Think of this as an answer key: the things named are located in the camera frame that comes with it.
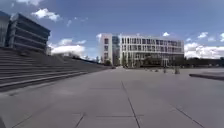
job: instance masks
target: white cloud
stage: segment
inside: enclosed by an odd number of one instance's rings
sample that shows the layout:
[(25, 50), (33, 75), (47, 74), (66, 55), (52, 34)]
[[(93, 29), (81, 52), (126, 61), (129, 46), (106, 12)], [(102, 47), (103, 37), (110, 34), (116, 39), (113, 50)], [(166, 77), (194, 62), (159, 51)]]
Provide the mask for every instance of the white cloud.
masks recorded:
[(221, 40), (220, 42), (224, 42), (224, 33), (220, 34)]
[(53, 48), (51, 51), (52, 54), (59, 54), (59, 53), (74, 53), (76, 55), (82, 56), (83, 52), (85, 51), (85, 47), (81, 45), (70, 45), (70, 46), (59, 46)]
[(191, 38), (187, 38), (186, 41), (189, 42), (189, 41), (192, 41), (192, 39)]
[(34, 5), (34, 6), (38, 6), (40, 2), (42, 2), (43, 0), (16, 0), (16, 2), (18, 3), (25, 3), (27, 5)]
[(168, 32), (163, 33), (163, 36), (170, 36)]
[(99, 33), (99, 34), (97, 34), (96, 35), (96, 38), (97, 38), (97, 40), (100, 42), (100, 38), (102, 37), (102, 34), (101, 33)]
[(52, 48), (52, 54), (73, 53), (82, 57), (86, 50), (86, 48), (81, 45), (84, 43), (86, 43), (86, 40), (74, 42), (72, 38), (64, 38), (56, 44), (49, 43), (48, 46)]
[(89, 19), (89, 18), (86, 17), (86, 18), (81, 19), (81, 21), (82, 21), (82, 22), (85, 22), (85, 21), (87, 21), (88, 19)]
[(72, 38), (64, 38), (59, 41), (58, 45), (60, 45), (60, 46), (71, 45), (72, 42), (73, 42)]
[(208, 32), (202, 32), (202, 33), (198, 36), (198, 39), (205, 38), (205, 37), (207, 37), (207, 35), (208, 35)]
[(12, 4), (11, 4), (11, 8), (14, 8), (14, 6), (15, 6), (15, 3), (12, 3)]
[(198, 43), (189, 43), (184, 46), (185, 56), (187, 58), (220, 58), (224, 56), (224, 46), (203, 46)]
[(55, 12), (48, 11), (47, 8), (39, 9), (37, 12), (32, 12), (31, 15), (36, 16), (39, 19), (47, 18), (55, 22), (61, 18), (60, 15), (56, 14)]
[(76, 44), (85, 44), (85, 43), (86, 43), (86, 40), (76, 42)]
[(67, 22), (66, 26), (69, 27), (69, 26), (71, 25), (71, 23), (72, 23), (72, 20), (69, 20), (69, 21)]
[(208, 38), (208, 42), (215, 42), (215, 41), (216, 41), (215, 37), (209, 37)]

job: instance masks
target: blue sky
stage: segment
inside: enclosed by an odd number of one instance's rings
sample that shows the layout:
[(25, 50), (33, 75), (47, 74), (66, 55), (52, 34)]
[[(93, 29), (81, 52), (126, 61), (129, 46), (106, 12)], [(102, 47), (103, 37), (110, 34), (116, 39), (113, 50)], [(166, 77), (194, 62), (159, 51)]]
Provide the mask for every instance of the blue sky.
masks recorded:
[(49, 28), (55, 48), (74, 46), (91, 58), (98, 55), (100, 33), (165, 32), (184, 40), (189, 56), (223, 56), (223, 6), (223, 0), (0, 0), (2, 11)]

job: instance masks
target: pavement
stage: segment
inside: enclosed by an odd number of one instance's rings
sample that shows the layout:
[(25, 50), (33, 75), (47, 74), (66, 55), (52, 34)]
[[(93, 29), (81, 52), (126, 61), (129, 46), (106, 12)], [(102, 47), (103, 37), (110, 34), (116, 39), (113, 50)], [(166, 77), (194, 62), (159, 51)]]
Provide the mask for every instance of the pavement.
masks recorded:
[(224, 82), (189, 76), (210, 71), (224, 69), (118, 68), (0, 93), (0, 119), (6, 128), (223, 128)]

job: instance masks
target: concrete staircase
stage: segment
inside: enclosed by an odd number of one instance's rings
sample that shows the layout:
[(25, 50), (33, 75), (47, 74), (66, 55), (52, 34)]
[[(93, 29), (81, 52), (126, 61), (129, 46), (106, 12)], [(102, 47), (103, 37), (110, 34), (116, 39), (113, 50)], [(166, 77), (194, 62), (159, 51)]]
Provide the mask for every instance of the concrete staircase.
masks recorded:
[(0, 92), (107, 69), (98, 64), (61, 61), (41, 53), (19, 55), (0, 48)]

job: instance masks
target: building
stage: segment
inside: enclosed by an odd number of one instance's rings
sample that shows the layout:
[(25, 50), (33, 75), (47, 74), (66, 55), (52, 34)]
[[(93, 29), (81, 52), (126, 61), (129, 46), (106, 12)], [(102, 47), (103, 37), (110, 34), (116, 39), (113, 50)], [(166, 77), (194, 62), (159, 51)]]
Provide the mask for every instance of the building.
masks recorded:
[(173, 65), (184, 57), (184, 42), (140, 35), (102, 34), (100, 54), (103, 62), (119, 65), (124, 61), (131, 67), (143, 65), (145, 59), (159, 59), (161, 65)]
[(50, 30), (21, 14), (12, 16), (7, 46), (46, 53)]
[(10, 16), (0, 11), (0, 47), (5, 47)]

